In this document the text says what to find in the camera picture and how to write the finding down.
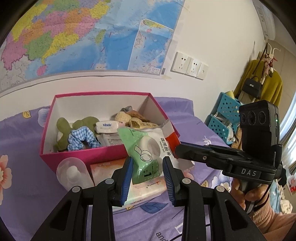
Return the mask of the pink sleeved forearm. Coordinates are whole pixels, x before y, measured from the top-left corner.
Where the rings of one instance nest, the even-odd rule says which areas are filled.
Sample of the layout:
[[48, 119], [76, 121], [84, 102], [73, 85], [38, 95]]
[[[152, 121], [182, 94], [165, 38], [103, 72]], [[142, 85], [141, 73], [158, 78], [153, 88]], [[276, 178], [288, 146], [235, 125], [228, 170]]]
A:
[[283, 240], [295, 222], [295, 213], [275, 213], [271, 208], [269, 197], [249, 216], [267, 240]]

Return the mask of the person's right hand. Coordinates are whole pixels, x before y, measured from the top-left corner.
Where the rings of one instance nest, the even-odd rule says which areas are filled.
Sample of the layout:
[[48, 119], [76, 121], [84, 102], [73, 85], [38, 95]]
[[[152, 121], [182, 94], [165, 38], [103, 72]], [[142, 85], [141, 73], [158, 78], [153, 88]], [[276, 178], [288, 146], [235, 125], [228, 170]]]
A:
[[262, 184], [260, 187], [252, 189], [246, 194], [239, 190], [239, 187], [240, 181], [234, 178], [231, 183], [230, 194], [243, 209], [246, 208], [247, 201], [261, 205], [268, 199], [268, 185]]

